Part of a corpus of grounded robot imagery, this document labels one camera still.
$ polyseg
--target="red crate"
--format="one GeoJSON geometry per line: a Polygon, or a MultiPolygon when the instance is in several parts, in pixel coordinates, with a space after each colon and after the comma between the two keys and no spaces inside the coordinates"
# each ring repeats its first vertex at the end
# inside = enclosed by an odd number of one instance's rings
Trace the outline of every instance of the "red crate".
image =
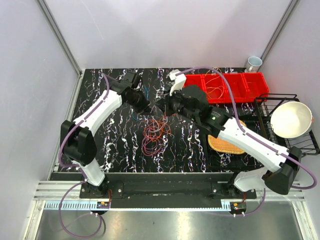
{"type": "MultiPolygon", "coordinates": [[[[234,101],[236,103],[243,103],[248,94],[248,88],[241,73],[224,73],[223,76],[231,87],[234,101]]],[[[231,103],[227,85],[220,76],[217,74],[203,74],[203,79],[206,87],[207,99],[210,104],[231,103]]]]}
{"type": "Polygon", "coordinates": [[[183,87],[187,87],[189,85],[197,85],[202,91],[206,92],[206,86],[202,79],[201,74],[190,74],[185,76],[186,76],[186,81],[183,87]]]}
{"type": "MultiPolygon", "coordinates": [[[[244,76],[241,73],[225,73],[223,76],[230,85],[234,101],[236,103],[245,103],[246,97],[249,94],[249,89],[244,76]]],[[[228,95],[224,99],[224,102],[232,103],[229,91],[228,95]]]]}
{"type": "Polygon", "coordinates": [[[261,94],[269,93],[269,88],[261,72],[244,72],[242,75],[249,90],[249,93],[245,98],[247,103],[253,102],[255,98],[259,97],[261,94]]]}

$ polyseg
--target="marble pattern table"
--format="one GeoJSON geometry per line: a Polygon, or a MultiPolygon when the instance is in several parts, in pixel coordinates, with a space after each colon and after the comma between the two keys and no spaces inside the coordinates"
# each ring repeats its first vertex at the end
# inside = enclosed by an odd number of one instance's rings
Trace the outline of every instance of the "marble pattern table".
{"type": "MultiPolygon", "coordinates": [[[[165,89],[170,88],[167,74],[173,68],[137,68],[137,69],[86,69],[73,111],[75,119],[82,115],[105,89],[101,73],[113,78],[122,78],[127,71],[135,71],[142,76],[143,91],[153,105],[159,100],[165,89]]],[[[242,68],[221,68],[223,73],[242,72],[242,68]]],[[[207,70],[197,70],[190,74],[205,74],[207,70]]],[[[217,105],[232,113],[230,104],[217,105]]],[[[251,115],[252,103],[237,104],[240,116],[251,115]]],[[[156,108],[154,118],[159,120],[161,111],[156,108]]],[[[96,159],[106,173],[190,173],[236,171],[243,168],[259,168],[260,163],[244,153],[242,155],[216,152],[207,145],[199,129],[182,116],[171,116],[168,124],[171,134],[163,135],[163,146],[154,156],[145,156],[141,150],[143,130],[150,116],[137,116],[128,104],[114,111],[101,125],[94,139],[97,145],[96,159]]],[[[244,121],[247,126],[259,132],[256,122],[244,121]]],[[[74,172],[75,169],[59,167],[58,172],[74,172]]]]}

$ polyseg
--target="woven basket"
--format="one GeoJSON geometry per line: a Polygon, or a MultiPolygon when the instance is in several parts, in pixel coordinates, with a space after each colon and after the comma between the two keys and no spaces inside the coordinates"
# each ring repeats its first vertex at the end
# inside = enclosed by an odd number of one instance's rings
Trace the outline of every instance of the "woven basket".
{"type": "MultiPolygon", "coordinates": [[[[246,124],[243,121],[240,121],[241,125],[246,127],[246,124]]],[[[208,143],[209,146],[216,150],[217,152],[226,153],[226,154],[244,154],[245,151],[240,149],[239,147],[224,141],[220,138],[215,138],[211,135],[208,135],[208,143]]]]}

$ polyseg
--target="white wall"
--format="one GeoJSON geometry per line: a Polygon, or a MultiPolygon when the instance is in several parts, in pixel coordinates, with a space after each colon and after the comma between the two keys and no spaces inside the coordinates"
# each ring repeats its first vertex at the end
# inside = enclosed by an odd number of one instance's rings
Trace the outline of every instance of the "white wall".
{"type": "Polygon", "coordinates": [[[20,239],[77,80],[35,0],[0,0],[0,238],[20,239]]]}
{"type": "MultiPolygon", "coordinates": [[[[300,1],[290,21],[266,59],[262,72],[272,93],[295,93],[311,109],[313,132],[320,143],[320,1],[300,1]]],[[[302,163],[320,180],[320,156],[305,157],[302,163]]],[[[312,181],[300,171],[300,180],[312,181]]],[[[320,236],[320,185],[304,191],[313,224],[320,236]]]]}
{"type": "Polygon", "coordinates": [[[81,68],[243,67],[289,0],[46,0],[81,68]]]}

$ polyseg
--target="white mug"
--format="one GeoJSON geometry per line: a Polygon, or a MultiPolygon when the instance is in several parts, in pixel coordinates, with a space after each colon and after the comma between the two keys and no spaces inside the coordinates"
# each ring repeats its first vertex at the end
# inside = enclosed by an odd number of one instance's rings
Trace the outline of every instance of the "white mug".
{"type": "Polygon", "coordinates": [[[245,72],[257,72],[259,67],[262,65],[262,60],[257,56],[251,56],[248,58],[248,61],[245,66],[245,72]]]}

